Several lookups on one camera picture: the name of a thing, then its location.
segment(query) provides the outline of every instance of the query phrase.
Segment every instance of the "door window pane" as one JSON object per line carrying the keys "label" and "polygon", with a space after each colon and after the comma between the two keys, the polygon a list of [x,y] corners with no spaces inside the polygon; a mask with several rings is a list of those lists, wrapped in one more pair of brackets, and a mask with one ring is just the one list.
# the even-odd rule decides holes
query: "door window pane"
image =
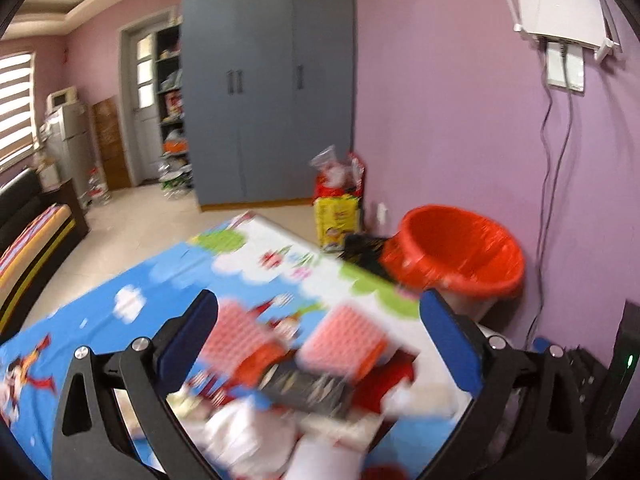
{"label": "door window pane", "polygon": [[151,71],[151,60],[143,61],[138,65],[138,84],[146,83],[147,81],[151,81],[152,71]]}
{"label": "door window pane", "polygon": [[138,59],[151,56],[151,34],[138,42]]}
{"label": "door window pane", "polygon": [[138,88],[138,105],[147,108],[154,103],[154,86],[146,85]]}

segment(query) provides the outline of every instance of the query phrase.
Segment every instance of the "wardrobe door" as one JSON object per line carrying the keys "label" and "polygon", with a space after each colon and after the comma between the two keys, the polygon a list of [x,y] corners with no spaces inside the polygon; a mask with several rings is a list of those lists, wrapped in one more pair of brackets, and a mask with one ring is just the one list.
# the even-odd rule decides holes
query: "wardrobe door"
{"label": "wardrobe door", "polygon": [[298,194],[308,196],[308,162],[334,144],[340,160],[351,149],[354,0],[294,0],[294,130]]}
{"label": "wardrobe door", "polygon": [[292,129],[293,2],[239,1],[236,83],[246,198],[297,198],[297,174],[290,170],[297,155]]}
{"label": "wardrobe door", "polygon": [[201,205],[244,202],[236,68],[242,0],[182,0],[182,98],[185,133]]}

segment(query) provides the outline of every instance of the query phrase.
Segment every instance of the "microwave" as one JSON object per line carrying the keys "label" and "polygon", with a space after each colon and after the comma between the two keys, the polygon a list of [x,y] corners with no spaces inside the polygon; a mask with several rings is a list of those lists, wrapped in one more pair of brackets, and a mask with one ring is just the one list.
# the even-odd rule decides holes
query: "microwave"
{"label": "microwave", "polygon": [[78,91],[75,86],[53,92],[47,97],[47,114],[52,114],[62,105],[75,103],[76,101],[78,101]]}

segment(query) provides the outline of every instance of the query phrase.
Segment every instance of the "wardrobe handle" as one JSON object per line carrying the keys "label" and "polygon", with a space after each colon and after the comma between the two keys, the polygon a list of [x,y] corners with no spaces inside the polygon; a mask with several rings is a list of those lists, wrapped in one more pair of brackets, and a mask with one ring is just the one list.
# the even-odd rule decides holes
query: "wardrobe handle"
{"label": "wardrobe handle", "polygon": [[234,94],[234,71],[233,70],[229,70],[229,72],[226,73],[226,91],[228,92],[229,95]]}
{"label": "wardrobe handle", "polygon": [[298,65],[296,74],[298,78],[298,90],[303,90],[305,88],[305,66]]}
{"label": "wardrobe handle", "polygon": [[238,76],[238,93],[244,93],[244,87],[242,86],[242,70],[237,70],[236,75]]}

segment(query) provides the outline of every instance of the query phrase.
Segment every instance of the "window blind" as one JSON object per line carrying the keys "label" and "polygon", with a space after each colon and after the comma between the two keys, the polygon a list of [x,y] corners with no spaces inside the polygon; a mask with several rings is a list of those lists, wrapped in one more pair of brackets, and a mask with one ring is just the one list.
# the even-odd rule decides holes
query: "window blind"
{"label": "window blind", "polygon": [[33,54],[0,59],[0,170],[33,151]]}

